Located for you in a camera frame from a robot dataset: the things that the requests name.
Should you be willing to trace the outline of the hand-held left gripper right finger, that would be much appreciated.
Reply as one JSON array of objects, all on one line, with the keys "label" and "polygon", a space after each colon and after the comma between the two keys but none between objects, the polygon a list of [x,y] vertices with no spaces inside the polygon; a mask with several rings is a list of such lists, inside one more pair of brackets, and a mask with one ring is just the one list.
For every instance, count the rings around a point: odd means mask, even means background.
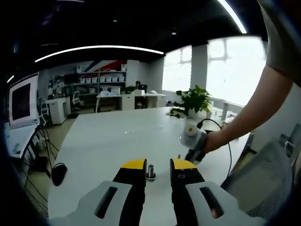
[{"label": "hand-held left gripper right finger", "polygon": [[172,203],[179,226],[263,226],[251,217],[236,198],[217,184],[205,181],[197,167],[183,159],[170,160]]}]

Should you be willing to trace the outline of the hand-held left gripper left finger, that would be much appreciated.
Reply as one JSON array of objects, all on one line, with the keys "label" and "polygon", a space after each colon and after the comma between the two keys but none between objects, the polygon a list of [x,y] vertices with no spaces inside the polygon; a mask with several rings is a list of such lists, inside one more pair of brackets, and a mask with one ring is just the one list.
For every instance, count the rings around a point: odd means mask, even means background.
[{"label": "hand-held left gripper left finger", "polygon": [[112,181],[80,198],[77,209],[50,221],[52,226],[137,226],[145,202],[146,159],[129,161]]}]

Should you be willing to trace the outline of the person's right hand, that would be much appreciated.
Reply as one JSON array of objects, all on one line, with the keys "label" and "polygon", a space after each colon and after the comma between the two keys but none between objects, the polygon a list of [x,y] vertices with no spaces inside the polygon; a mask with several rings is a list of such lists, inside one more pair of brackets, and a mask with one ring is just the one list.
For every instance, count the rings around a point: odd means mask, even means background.
[{"label": "person's right hand", "polygon": [[221,131],[213,131],[207,135],[206,144],[203,151],[209,153],[225,145],[225,140]]}]

